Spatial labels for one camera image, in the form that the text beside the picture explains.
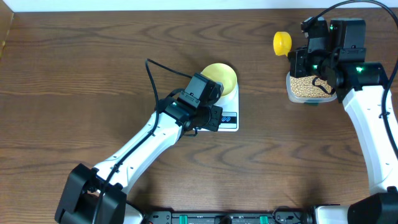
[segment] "yellow bowl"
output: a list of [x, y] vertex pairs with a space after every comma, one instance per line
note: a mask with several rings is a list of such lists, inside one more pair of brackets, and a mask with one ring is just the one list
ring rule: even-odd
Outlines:
[[224, 90], [216, 105], [224, 105], [234, 98], [238, 90], [238, 79], [231, 67], [223, 63], [214, 63], [203, 69], [201, 74], [223, 84]]

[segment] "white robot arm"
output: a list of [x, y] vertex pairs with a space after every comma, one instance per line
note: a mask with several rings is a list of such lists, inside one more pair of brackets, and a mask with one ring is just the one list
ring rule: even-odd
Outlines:
[[[214, 104], [222, 92], [222, 84], [196, 73], [185, 90], [175, 90], [160, 100], [147, 124], [118, 152], [92, 169], [80, 164], [72, 170], [55, 221], [139, 224], [142, 214], [126, 204], [132, 186], [185, 132], [194, 129], [197, 133], [198, 128], [218, 130], [223, 109]], [[177, 93], [180, 93], [178, 98], [173, 98]], [[88, 194], [97, 190], [100, 190], [99, 197]]]
[[[382, 86], [364, 86], [362, 91], [351, 90], [343, 106], [358, 135], [368, 170], [370, 194], [387, 193], [388, 187], [398, 186], [398, 160], [392, 150], [381, 114]], [[398, 124], [387, 96], [387, 110], [391, 131], [398, 136]], [[317, 224], [349, 224], [349, 206], [320, 206], [315, 209]]]

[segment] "white wall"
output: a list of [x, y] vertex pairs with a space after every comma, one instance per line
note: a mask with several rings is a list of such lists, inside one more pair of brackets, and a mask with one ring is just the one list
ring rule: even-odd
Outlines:
[[[3, 0], [14, 12], [326, 8], [343, 0]], [[398, 7], [398, 0], [379, 0]], [[376, 7], [354, 3], [344, 7]]]

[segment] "green connector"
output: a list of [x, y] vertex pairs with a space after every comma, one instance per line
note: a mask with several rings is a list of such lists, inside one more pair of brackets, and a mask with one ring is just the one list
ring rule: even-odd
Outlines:
[[260, 217], [260, 224], [268, 224], [268, 217], [267, 216], [261, 216]]
[[180, 224], [188, 224], [188, 216], [180, 215]]

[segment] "cable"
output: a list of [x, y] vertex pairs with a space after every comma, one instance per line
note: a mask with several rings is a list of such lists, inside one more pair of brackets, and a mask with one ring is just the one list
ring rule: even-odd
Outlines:
[[150, 62], [150, 63], [153, 63], [153, 64], [155, 64], [155, 65], [157, 65], [157, 66], [159, 66], [160, 68], [164, 68], [164, 69], [166, 69], [167, 71], [176, 73], [177, 75], [181, 75], [181, 76], [187, 77], [187, 78], [192, 78], [192, 76], [190, 76], [190, 75], [187, 75], [187, 74], [184, 74], [184, 73], [182, 73], [182, 72], [178, 72], [178, 71], [172, 70], [171, 68], [167, 68], [166, 66], [161, 65], [161, 64], [159, 64], [159, 63], [157, 63], [157, 62], [155, 62], [155, 61], [153, 61], [153, 60], [151, 60], [151, 59], [149, 59], [149, 58], [147, 59], [147, 61]]
[[[373, 1], [373, 0], [349, 0], [349, 1], [343, 1], [341, 3], [335, 4], [334, 6], [331, 6], [328, 9], [325, 9], [323, 12], [319, 13], [319, 15], [311, 18], [306, 23], [305, 29], [308, 29], [314, 23], [314, 21], [318, 20], [319, 17], [321, 17], [322, 15], [324, 15], [327, 12], [331, 11], [332, 9], [334, 9], [334, 8], [336, 8], [338, 6], [345, 5], [345, 4], [351, 4], [351, 3], [357, 3], [357, 2], [372, 3], [372, 4], [376, 4], [376, 5], [380, 6], [380, 7], [382, 7], [385, 11], [388, 12], [388, 14], [390, 14], [392, 19], [396, 23], [396, 26], [397, 26], [397, 29], [398, 29], [398, 17], [394, 14], [394, 12], [392, 12], [391, 9], [388, 8], [385, 4], [383, 4], [381, 2], [378, 2], [378, 1]], [[387, 132], [388, 138], [390, 140], [391, 147], [394, 150], [395, 155], [396, 155], [396, 157], [398, 159], [398, 147], [397, 147], [397, 144], [396, 144], [396, 142], [394, 140], [394, 137], [392, 135], [390, 124], [388, 123], [388, 117], [387, 116], [388, 116], [389, 113], [387, 112], [387, 108], [386, 108], [387, 95], [388, 95], [388, 92], [389, 92], [389, 90], [391, 88], [392, 82], [394, 81], [394, 78], [395, 78], [395, 76], [397, 74], [397, 71], [398, 71], [398, 59], [397, 59], [397, 62], [395, 64], [395, 66], [394, 66], [394, 69], [393, 69], [393, 71], [391, 73], [391, 76], [390, 76], [390, 79], [389, 79], [388, 84], [386, 86], [386, 89], [384, 90], [382, 98], [381, 98], [381, 116], [383, 117], [384, 126], [386, 127], [386, 132]]]
[[[272, 212], [271, 218], [275, 221], [276, 224], [281, 224], [281, 222], [277, 221], [277, 219], [276, 219], [276, 217], [275, 217], [275, 213], [276, 213], [278, 210], [280, 210], [281, 208], [290, 208], [290, 207], [289, 207], [289, 206], [286, 206], [286, 205], [279, 206], [279, 207], [277, 207], [277, 208], [274, 210], [274, 212]], [[299, 222], [293, 223], [293, 224], [301, 224], [301, 218], [299, 218], [299, 216], [296, 215], [295, 212], [292, 212], [292, 213], [293, 213], [293, 215], [296, 217], [296, 219], [299, 220]]]
[[315, 77], [312, 80], [312, 85], [315, 87], [318, 87], [319, 89], [321, 89], [324, 93], [333, 96], [333, 94], [336, 93], [336, 90], [334, 88], [331, 89], [330, 93], [328, 93], [328, 91], [325, 89], [325, 87], [323, 87], [322, 85], [316, 85], [316, 81], [319, 79], [319, 77]]
[[119, 167], [120, 167], [120, 165], [142, 144], [142, 143], [144, 143], [151, 135], [153, 135], [153, 133], [155, 132], [155, 130], [156, 130], [156, 127], [157, 127], [157, 123], [159, 122], [159, 108], [158, 108], [158, 105], [159, 105], [159, 97], [158, 97], [158, 95], [157, 95], [157, 90], [156, 90], [156, 86], [155, 86], [155, 81], [154, 81], [154, 79], [152, 78], [152, 74], [151, 74], [151, 72], [150, 72], [150, 70], [149, 70], [149, 66], [148, 66], [148, 62], [150, 62], [150, 63], [153, 63], [153, 64], [155, 64], [155, 65], [157, 65], [157, 66], [159, 66], [159, 67], [161, 67], [161, 68], [164, 68], [164, 69], [166, 69], [166, 70], [168, 70], [168, 71], [170, 71], [170, 72], [174, 72], [174, 73], [176, 73], [177, 75], [181, 75], [181, 76], [184, 76], [184, 77], [187, 77], [187, 78], [192, 78], [190, 75], [186, 75], [186, 74], [184, 74], [184, 73], [181, 73], [181, 72], [177, 72], [177, 71], [175, 71], [175, 70], [172, 70], [171, 68], [167, 68], [166, 66], [163, 66], [163, 65], [161, 65], [161, 64], [159, 64], [159, 63], [157, 63], [157, 62], [155, 62], [155, 61], [153, 61], [153, 60], [151, 60], [151, 59], [147, 59], [146, 61], [145, 61], [145, 68], [146, 68], [146, 70], [147, 70], [147, 73], [148, 73], [148, 77], [149, 77], [149, 80], [150, 80], [150, 84], [152, 85], [152, 88], [153, 88], [153, 90], [154, 90], [154, 95], [155, 95], [155, 110], [156, 110], [156, 117], [155, 117], [155, 123], [154, 123], [154, 125], [153, 125], [153, 127], [152, 127], [152, 129], [148, 132], [148, 134], [145, 136], [145, 137], [143, 137], [132, 149], [130, 149], [130, 151], [128, 151], [120, 160], [119, 160], [119, 162], [117, 162], [114, 166], [113, 166], [113, 168], [112, 168], [112, 170], [111, 170], [111, 172], [109, 173], [109, 175], [108, 175], [108, 178], [106, 178], [106, 180], [105, 180], [105, 182], [104, 182], [104, 184], [103, 184], [103, 186], [102, 186], [102, 188], [101, 188], [101, 193], [99, 194], [99, 197], [98, 197], [98, 202], [97, 202], [97, 204], [96, 204], [96, 206], [95, 206], [95, 210], [94, 210], [94, 215], [93, 215], [93, 221], [91, 222], [92, 224], [95, 224], [96, 223], [96, 221], [97, 221], [97, 219], [98, 219], [98, 214], [99, 214], [99, 210], [100, 210], [100, 207], [101, 207], [101, 204], [102, 204], [102, 201], [103, 201], [103, 197], [104, 197], [104, 194], [105, 194], [105, 192], [106, 192], [106, 188], [108, 187], [108, 184], [109, 184], [109, 182], [111, 181], [111, 179], [112, 179], [112, 176], [113, 176], [113, 174], [119, 169]]

